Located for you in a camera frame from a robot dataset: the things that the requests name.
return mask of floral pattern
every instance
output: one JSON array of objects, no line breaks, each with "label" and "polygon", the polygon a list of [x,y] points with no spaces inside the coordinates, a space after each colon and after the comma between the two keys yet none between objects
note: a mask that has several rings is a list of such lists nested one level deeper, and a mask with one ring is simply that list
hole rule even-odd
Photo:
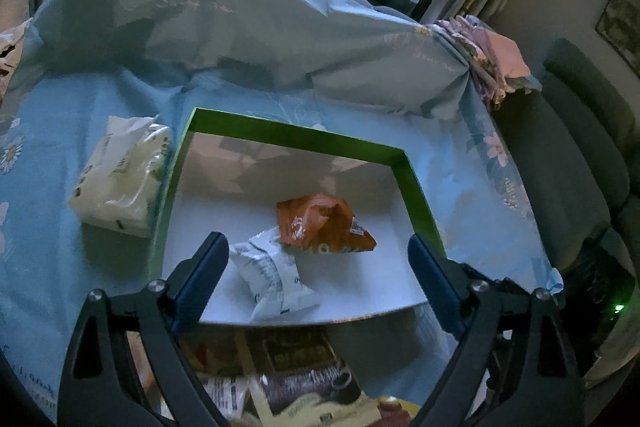
[{"label": "floral pattern", "polygon": [[498,158],[500,167],[506,167],[507,151],[504,149],[504,145],[502,145],[502,141],[498,134],[494,132],[493,136],[485,136],[483,141],[491,146],[486,152],[487,157]]},{"label": "floral pattern", "polygon": [[432,31],[427,28],[427,26],[423,26],[422,24],[417,24],[414,26],[414,32],[420,33],[422,35],[431,35]]},{"label": "floral pattern", "polygon": [[18,136],[2,146],[2,152],[0,156],[0,172],[7,174],[13,167],[18,156],[22,153],[22,146],[24,144],[24,136]]},{"label": "floral pattern", "polygon": [[320,112],[309,109],[308,104],[302,98],[290,94],[275,96],[273,93],[267,93],[269,98],[278,106],[279,111],[263,112],[263,111],[247,111],[247,114],[256,118],[265,118],[266,120],[274,120],[282,123],[290,123],[299,125],[300,127],[312,127],[314,129],[325,130],[322,125]]}]

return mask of white plastic package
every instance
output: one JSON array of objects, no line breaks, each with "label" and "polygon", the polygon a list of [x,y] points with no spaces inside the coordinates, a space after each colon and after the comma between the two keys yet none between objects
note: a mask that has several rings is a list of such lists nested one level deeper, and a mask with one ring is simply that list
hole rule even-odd
[{"label": "white plastic package", "polygon": [[[227,420],[242,418],[244,402],[249,389],[249,382],[245,377],[212,377],[205,373],[196,373],[196,375],[222,416]],[[160,402],[160,414],[169,420],[174,419],[164,399]]]},{"label": "white plastic package", "polygon": [[171,129],[155,118],[110,116],[68,200],[89,225],[151,235]]},{"label": "white plastic package", "polygon": [[320,303],[316,292],[300,282],[296,260],[279,242],[278,227],[229,247],[229,258],[247,281],[255,299],[250,320],[268,320]]}]

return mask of pillow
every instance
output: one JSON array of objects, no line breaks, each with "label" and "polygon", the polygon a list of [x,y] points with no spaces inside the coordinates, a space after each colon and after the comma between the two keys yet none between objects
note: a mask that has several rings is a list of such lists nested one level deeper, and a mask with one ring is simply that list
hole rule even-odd
[{"label": "pillow", "polygon": [[551,73],[540,79],[542,95],[578,144],[610,208],[620,208],[629,195],[625,160],[589,108]]},{"label": "pillow", "polygon": [[513,93],[493,113],[527,190],[550,263],[562,271],[609,209],[569,131],[538,92]]},{"label": "pillow", "polygon": [[[580,374],[596,362],[596,353],[616,365],[618,353],[603,351],[621,312],[636,288],[636,270],[625,243],[609,228],[598,242],[586,240],[574,266],[563,275],[566,307],[562,320],[574,346]],[[610,371],[616,371],[624,362]]]},{"label": "pillow", "polygon": [[626,166],[629,169],[630,188],[640,196],[640,146],[628,156]]},{"label": "pillow", "polygon": [[552,45],[544,66],[571,87],[589,106],[624,155],[636,126],[636,119],[616,88],[566,39],[558,39]]},{"label": "pillow", "polygon": [[614,227],[622,236],[636,273],[640,273],[640,198],[629,196],[626,205],[614,217]]},{"label": "pillow", "polygon": [[640,290],[636,285],[626,308],[598,350],[598,359],[584,375],[587,388],[605,380],[640,353]]}]

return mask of green box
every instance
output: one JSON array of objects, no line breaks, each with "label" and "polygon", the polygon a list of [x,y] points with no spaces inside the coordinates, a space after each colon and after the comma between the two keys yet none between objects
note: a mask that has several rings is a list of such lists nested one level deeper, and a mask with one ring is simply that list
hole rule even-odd
[{"label": "green box", "polygon": [[366,140],[342,136],[323,130],[299,127],[292,124],[263,120],[250,116],[241,116],[222,111],[195,108],[190,121],[178,144],[168,174],[168,181],[162,194],[158,223],[153,240],[152,256],[148,264],[149,277],[157,278],[162,274],[164,250],[167,242],[174,201],[178,191],[178,181],[183,171],[185,160],[194,137],[215,135],[230,139],[247,140],[248,144],[269,144],[289,150],[321,153],[322,155],[340,156],[360,160],[367,164],[386,166],[393,172],[398,185],[410,225],[414,232],[428,236],[444,256],[444,248],[438,235],[433,217],[422,193],[415,173],[404,151]]}]

